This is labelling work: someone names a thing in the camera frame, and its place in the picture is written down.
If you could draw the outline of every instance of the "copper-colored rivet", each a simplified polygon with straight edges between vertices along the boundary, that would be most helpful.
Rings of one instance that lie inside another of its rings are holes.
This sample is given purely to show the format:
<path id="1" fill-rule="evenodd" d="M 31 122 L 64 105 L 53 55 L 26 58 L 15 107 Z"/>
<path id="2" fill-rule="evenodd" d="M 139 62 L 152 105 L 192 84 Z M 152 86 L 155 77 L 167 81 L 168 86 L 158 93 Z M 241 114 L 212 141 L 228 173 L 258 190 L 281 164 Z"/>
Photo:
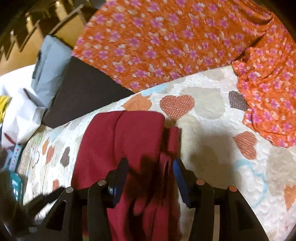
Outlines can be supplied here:
<path id="1" fill-rule="evenodd" d="M 202 186 L 202 185 L 205 184 L 205 181 L 204 181 L 204 180 L 201 180 L 201 179 L 198 179 L 198 180 L 196 181 L 196 184 Z"/>
<path id="2" fill-rule="evenodd" d="M 229 190 L 232 192 L 236 192 L 237 191 L 237 187 L 236 186 L 230 186 Z"/>

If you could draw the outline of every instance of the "orange floral fabric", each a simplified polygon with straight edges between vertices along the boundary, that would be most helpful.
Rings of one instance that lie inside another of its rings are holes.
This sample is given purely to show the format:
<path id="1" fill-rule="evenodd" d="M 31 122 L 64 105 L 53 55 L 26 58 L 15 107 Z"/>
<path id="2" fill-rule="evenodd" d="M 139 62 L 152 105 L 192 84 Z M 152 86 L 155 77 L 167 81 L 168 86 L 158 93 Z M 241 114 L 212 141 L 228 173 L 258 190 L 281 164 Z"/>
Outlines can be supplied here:
<path id="1" fill-rule="evenodd" d="M 138 92 L 230 65 L 273 14 L 241 0 L 111 0 L 87 23 L 73 56 Z"/>
<path id="2" fill-rule="evenodd" d="M 232 66 L 250 108 L 243 123 L 273 145 L 296 145 L 295 42 L 274 16 L 270 28 Z"/>

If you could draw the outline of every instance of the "red folded cloth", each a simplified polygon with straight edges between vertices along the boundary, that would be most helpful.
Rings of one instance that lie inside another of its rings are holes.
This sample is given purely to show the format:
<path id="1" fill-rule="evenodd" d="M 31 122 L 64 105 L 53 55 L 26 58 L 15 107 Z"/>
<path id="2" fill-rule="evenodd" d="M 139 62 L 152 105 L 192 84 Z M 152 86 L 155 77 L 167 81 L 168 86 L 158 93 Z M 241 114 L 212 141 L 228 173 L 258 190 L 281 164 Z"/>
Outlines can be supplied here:
<path id="1" fill-rule="evenodd" d="M 122 197 L 108 209 L 114 241 L 178 240 L 178 205 L 172 161 L 179 129 L 164 127 L 158 112 L 97 114 L 82 138 L 71 185 L 91 186 L 126 157 L 130 166 Z"/>

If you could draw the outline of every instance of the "mattress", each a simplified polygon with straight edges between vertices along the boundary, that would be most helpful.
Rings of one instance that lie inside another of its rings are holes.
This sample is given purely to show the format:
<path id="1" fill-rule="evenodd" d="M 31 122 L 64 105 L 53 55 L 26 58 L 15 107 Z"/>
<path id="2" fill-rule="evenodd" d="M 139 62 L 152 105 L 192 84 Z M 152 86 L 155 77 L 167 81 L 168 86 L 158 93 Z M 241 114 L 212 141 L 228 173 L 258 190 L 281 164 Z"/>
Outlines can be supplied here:
<path id="1" fill-rule="evenodd" d="M 25 147 L 18 169 L 27 177 L 24 203 L 70 186 L 82 136 L 97 113 L 157 111 L 166 117 L 166 126 L 181 129 L 185 167 L 212 186 L 237 186 L 269 240 L 285 240 L 296 223 L 296 147 L 273 146 L 242 123 L 248 106 L 236 84 L 231 66 L 212 69 L 141 91 L 55 129 L 41 126 Z M 194 210 L 187 209 L 181 197 L 179 202 L 182 240 L 188 240 Z"/>

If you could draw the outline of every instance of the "yellow object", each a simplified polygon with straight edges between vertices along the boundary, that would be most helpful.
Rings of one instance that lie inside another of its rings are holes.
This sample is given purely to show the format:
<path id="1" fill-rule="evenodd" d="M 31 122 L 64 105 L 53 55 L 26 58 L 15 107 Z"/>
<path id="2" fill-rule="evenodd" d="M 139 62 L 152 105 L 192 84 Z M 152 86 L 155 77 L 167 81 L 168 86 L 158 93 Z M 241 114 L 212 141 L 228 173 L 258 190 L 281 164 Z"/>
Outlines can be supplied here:
<path id="1" fill-rule="evenodd" d="M 6 95 L 0 96 L 0 123 L 3 123 L 5 113 L 6 113 L 7 107 L 9 106 L 11 99 L 12 98 L 10 96 L 6 96 Z"/>

